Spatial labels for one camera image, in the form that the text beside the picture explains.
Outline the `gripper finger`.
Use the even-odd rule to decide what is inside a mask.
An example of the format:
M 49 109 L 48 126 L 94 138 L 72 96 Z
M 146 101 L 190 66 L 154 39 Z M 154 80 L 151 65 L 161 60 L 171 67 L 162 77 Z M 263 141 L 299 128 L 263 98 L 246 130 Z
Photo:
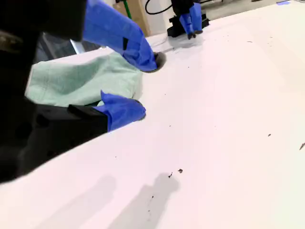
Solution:
M 152 50 L 135 22 L 101 0 L 87 1 L 82 38 L 111 48 L 142 72 L 155 72 L 166 62 L 165 54 Z
M 189 9 L 193 30 L 195 34 L 202 33 L 202 13 L 200 3 L 194 2 L 193 6 Z
M 145 118 L 135 99 L 101 92 L 103 105 L 39 105 L 35 127 L 35 164 L 40 166 L 107 132 Z
M 194 33 L 194 30 L 193 30 L 193 24 L 192 24 L 190 14 L 189 13 L 182 14 L 179 17 L 179 21 L 180 21 L 185 33 L 187 34 L 187 38 L 189 40 L 192 39 L 192 38 L 195 38 L 196 35 Z

